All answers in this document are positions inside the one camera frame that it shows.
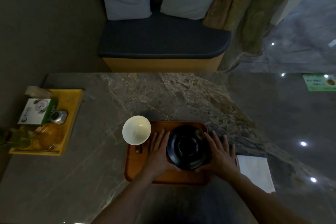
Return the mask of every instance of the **white napkin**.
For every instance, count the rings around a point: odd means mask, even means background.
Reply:
[[[240,172],[267,193],[275,192],[267,158],[237,155]]]

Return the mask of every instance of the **finger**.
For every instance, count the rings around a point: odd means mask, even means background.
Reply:
[[[170,131],[168,131],[163,137],[162,143],[160,145],[160,149],[166,150],[168,139],[169,139]]]
[[[156,141],[156,136],[157,135],[158,135],[157,133],[154,133],[154,135],[153,135],[153,138],[152,138],[152,140],[150,142],[149,153],[151,153],[154,150],[154,146],[155,146],[155,141]]]
[[[196,171],[197,173],[199,173],[200,171],[209,170],[209,169],[210,169],[210,164],[208,164],[208,165],[203,165],[203,166],[197,168],[195,171]]]
[[[212,131],[212,139],[213,141],[215,142],[216,144],[216,147],[218,150],[222,150],[223,149],[223,146],[218,138],[218,136],[216,135],[216,132],[215,131]]]
[[[159,136],[158,136],[157,139],[156,139],[155,146],[154,146],[154,150],[157,150],[157,149],[159,148],[164,133],[165,133],[165,130],[162,129],[161,133],[159,134]]]
[[[223,149],[227,154],[229,154],[229,143],[226,136],[223,136]]]
[[[231,157],[232,159],[235,159],[235,158],[236,158],[236,146],[235,146],[235,145],[233,145],[233,146],[231,147],[231,149],[230,149],[230,157]]]
[[[209,145],[210,145],[210,150],[211,152],[216,152],[217,147],[215,142],[213,141],[213,139],[211,138],[211,136],[209,136],[209,134],[207,132],[204,132],[205,138],[208,140]]]
[[[171,170],[171,171],[178,171],[178,172],[181,171],[181,169],[178,168],[177,166],[175,166],[174,164],[169,164],[169,170]]]

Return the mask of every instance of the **wooden bench base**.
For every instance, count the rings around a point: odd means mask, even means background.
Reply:
[[[224,53],[212,59],[103,58],[112,72],[216,72]]]

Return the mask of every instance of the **black bowl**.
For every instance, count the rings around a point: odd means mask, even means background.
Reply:
[[[178,168],[193,170],[208,163],[210,146],[202,131],[191,125],[183,125],[170,133],[167,154]]]

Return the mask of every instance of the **green sign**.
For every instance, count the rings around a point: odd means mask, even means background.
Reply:
[[[336,91],[336,76],[333,74],[304,74],[309,91]]]

